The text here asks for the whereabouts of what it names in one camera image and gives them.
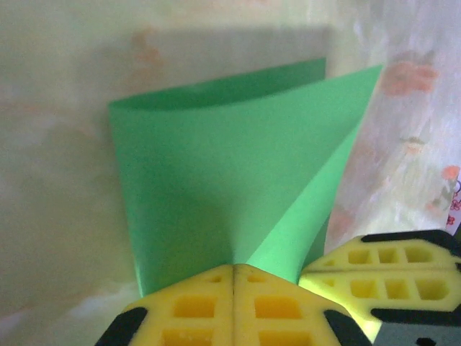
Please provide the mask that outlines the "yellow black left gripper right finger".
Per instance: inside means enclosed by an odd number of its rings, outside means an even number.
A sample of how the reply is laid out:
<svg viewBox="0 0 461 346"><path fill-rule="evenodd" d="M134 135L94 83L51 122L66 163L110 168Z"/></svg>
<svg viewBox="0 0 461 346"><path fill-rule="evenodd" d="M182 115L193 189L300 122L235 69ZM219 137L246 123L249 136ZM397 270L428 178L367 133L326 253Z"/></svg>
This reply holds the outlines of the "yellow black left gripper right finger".
<svg viewBox="0 0 461 346"><path fill-rule="evenodd" d="M370 345L342 306L250 265L235 266L236 345Z"/></svg>

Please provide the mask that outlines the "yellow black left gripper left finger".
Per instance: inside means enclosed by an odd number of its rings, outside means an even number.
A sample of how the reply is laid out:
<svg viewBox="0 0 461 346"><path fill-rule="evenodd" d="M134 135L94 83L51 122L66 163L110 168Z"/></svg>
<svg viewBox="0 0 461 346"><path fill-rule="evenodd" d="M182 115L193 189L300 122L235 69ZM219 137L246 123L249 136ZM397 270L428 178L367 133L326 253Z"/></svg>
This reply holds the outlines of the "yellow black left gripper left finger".
<svg viewBox="0 0 461 346"><path fill-rule="evenodd" d="M232 345L233 266L221 265L129 304L97 345Z"/></svg>

